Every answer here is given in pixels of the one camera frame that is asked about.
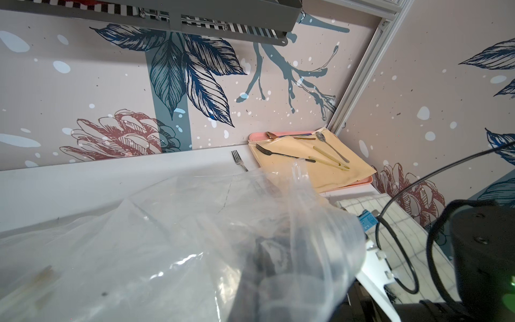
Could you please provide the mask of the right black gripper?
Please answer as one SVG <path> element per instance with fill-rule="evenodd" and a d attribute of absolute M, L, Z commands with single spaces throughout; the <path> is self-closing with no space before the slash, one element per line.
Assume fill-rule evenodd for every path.
<path fill-rule="evenodd" d="M 331 315 L 330 322 L 390 322 L 369 292 L 355 281 L 343 301 Z"/>

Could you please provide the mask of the black white patterned scarf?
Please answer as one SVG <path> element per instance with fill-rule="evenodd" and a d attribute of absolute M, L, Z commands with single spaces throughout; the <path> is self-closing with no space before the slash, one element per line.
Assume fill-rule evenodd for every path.
<path fill-rule="evenodd" d="M 279 275 L 324 278 L 319 240 L 304 228 L 272 237 L 250 234 L 237 245 L 241 256 L 240 284 L 259 284 Z"/>

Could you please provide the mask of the clear plastic vacuum bag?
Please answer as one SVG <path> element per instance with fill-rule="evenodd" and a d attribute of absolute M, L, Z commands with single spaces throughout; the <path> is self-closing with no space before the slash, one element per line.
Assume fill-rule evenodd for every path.
<path fill-rule="evenodd" d="M 115 209 L 1 239 L 2 321 L 328 321 L 361 270 L 358 218 L 315 192 L 306 162 L 175 177 Z M 238 243 L 301 229 L 324 278 L 240 284 Z"/>

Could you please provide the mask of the cream checked cloth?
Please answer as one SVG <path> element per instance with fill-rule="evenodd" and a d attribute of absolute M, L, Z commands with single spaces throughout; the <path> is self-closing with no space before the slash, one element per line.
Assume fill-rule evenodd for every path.
<path fill-rule="evenodd" d="M 340 200 L 335 203 L 335 206 L 354 215 L 360 215 L 365 210 L 381 211 L 388 201 L 390 201 L 390 196 L 381 194 Z M 426 260 L 427 231 L 397 203 L 388 208 L 384 219 L 393 229 L 412 262 L 420 284 L 419 293 L 415 295 L 404 291 L 396 282 L 387 285 L 386 292 L 391 301 L 395 304 L 418 303 L 420 300 L 430 300 L 434 303 L 441 302 L 442 298 L 432 281 Z M 393 275 L 400 279 L 406 287 L 412 289 L 414 287 L 413 275 L 402 252 L 384 226 L 380 228 L 380 244 L 381 249 L 386 253 Z M 433 259 L 446 291 L 454 300 L 460 301 L 453 263 L 437 244 L 433 245 Z"/>

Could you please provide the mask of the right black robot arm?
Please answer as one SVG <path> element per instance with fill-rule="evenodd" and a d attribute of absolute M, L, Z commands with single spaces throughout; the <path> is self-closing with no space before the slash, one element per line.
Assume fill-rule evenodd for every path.
<path fill-rule="evenodd" d="M 513 321 L 514 210 L 456 201 L 449 231 L 428 233 L 387 195 L 341 200 L 362 221 L 367 258 L 348 295 L 356 321 Z"/>

